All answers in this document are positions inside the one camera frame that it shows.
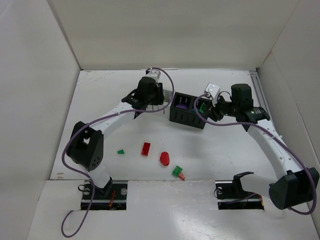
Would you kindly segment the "green notched lego brick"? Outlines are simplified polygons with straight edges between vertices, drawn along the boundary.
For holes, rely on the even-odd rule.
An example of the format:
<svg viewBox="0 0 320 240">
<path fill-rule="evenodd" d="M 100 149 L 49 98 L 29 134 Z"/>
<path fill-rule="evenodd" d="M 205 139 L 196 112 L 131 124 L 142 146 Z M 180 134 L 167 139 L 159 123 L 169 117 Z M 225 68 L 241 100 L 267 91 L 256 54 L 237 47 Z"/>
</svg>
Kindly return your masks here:
<svg viewBox="0 0 320 240">
<path fill-rule="evenodd" d="M 199 112 L 200 112 L 201 114 L 204 114 L 206 111 L 207 111 L 206 104 L 205 104 L 205 103 L 202 103 L 202 105 L 201 105 L 200 108 L 199 108 Z"/>
</svg>

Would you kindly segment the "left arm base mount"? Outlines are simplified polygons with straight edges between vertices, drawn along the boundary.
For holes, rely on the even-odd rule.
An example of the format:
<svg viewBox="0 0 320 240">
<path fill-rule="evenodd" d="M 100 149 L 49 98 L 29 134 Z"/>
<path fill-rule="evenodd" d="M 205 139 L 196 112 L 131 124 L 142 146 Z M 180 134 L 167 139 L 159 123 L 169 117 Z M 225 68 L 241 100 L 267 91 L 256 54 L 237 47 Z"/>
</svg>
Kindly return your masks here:
<svg viewBox="0 0 320 240">
<path fill-rule="evenodd" d="M 80 209 L 86 210 L 92 197 L 92 185 L 89 181 L 78 186 L 82 193 Z M 125 211 L 127 209 L 128 181 L 114 181 L 107 195 L 95 190 L 90 210 L 95 211 Z"/>
</svg>

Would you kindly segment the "red rectangular lego brick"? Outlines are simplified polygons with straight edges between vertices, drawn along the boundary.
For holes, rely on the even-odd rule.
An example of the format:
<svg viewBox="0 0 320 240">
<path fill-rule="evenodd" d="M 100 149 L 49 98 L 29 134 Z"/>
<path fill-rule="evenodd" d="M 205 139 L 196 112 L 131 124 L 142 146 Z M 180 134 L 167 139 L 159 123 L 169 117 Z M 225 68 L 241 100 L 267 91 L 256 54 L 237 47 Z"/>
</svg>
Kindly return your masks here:
<svg viewBox="0 0 320 240">
<path fill-rule="evenodd" d="M 141 155 L 147 157 L 149 155 L 150 147 L 151 144 L 149 142 L 145 142 L 141 150 Z"/>
</svg>

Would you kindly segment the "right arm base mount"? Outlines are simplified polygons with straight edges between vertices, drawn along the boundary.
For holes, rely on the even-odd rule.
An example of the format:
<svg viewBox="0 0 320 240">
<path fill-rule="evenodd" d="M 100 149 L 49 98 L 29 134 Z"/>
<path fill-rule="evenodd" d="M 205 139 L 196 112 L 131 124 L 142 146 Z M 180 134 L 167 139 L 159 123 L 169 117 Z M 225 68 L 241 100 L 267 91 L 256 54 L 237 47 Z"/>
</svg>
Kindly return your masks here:
<svg viewBox="0 0 320 240">
<path fill-rule="evenodd" d="M 233 176 L 232 180 L 216 180 L 214 196 L 217 198 L 218 210 L 264 210 L 262 197 L 250 191 L 245 191 L 241 178 L 251 175 L 246 171 Z"/>
</svg>

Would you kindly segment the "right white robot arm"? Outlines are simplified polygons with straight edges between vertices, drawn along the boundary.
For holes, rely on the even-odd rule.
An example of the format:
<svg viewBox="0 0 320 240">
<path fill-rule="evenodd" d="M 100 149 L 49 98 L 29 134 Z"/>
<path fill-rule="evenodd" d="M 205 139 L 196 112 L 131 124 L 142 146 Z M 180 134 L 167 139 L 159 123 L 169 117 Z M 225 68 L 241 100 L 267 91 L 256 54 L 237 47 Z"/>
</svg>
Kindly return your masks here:
<svg viewBox="0 0 320 240">
<path fill-rule="evenodd" d="M 307 168 L 299 157 L 290 150 L 277 134 L 269 114 L 261 106 L 254 106 L 252 89 L 246 83 L 231 86 L 230 101 L 221 95 L 220 87 L 209 83 L 204 95 L 211 100 L 207 106 L 208 117 L 214 122 L 223 117 L 235 118 L 236 125 L 256 141 L 269 160 L 275 175 L 273 180 L 248 180 L 249 187 L 255 187 L 258 193 L 263 188 L 272 203 L 280 210 L 311 202 L 307 214 L 311 214 L 317 205 L 317 185 L 320 174 L 316 168 Z"/>
</svg>

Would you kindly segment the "green square lego brick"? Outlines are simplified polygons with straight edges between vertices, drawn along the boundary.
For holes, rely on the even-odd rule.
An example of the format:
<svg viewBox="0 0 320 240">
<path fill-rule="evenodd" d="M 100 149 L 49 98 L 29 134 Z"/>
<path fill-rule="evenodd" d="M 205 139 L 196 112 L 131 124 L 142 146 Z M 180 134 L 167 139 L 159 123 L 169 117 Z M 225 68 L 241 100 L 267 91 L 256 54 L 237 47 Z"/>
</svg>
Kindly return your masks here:
<svg viewBox="0 0 320 240">
<path fill-rule="evenodd" d="M 172 175 L 175 176 L 175 177 L 178 177 L 181 174 L 182 171 L 183 171 L 183 169 L 177 165 L 174 168 L 174 170 L 172 171 Z"/>
</svg>

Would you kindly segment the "purple oval lego piece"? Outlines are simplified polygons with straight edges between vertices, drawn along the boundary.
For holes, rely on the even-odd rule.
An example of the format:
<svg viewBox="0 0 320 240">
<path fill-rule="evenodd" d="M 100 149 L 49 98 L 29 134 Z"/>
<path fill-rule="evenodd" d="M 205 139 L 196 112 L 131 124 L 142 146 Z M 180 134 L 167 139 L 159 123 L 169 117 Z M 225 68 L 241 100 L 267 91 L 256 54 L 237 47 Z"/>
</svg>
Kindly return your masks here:
<svg viewBox="0 0 320 240">
<path fill-rule="evenodd" d="M 181 104 L 177 104 L 176 107 L 180 108 L 180 109 L 185 109 L 185 110 L 187 110 L 189 108 L 188 105 L 182 104 L 182 103 Z"/>
</svg>

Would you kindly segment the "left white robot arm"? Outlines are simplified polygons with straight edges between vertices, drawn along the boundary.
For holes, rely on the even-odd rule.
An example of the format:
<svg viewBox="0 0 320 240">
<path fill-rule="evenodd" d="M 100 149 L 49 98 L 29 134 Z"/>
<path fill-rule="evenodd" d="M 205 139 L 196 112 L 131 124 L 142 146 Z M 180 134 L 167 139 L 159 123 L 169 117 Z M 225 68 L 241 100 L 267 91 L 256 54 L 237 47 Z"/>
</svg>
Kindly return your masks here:
<svg viewBox="0 0 320 240">
<path fill-rule="evenodd" d="M 66 150 L 66 155 L 85 170 L 95 189 L 105 197 L 112 190 L 113 180 L 105 168 L 100 166 L 104 155 L 104 139 L 123 124 L 136 119 L 149 105 L 159 106 L 164 103 L 160 75 L 159 71 L 152 70 L 143 76 L 137 88 L 106 114 L 111 115 L 110 118 L 83 129 Z"/>
</svg>

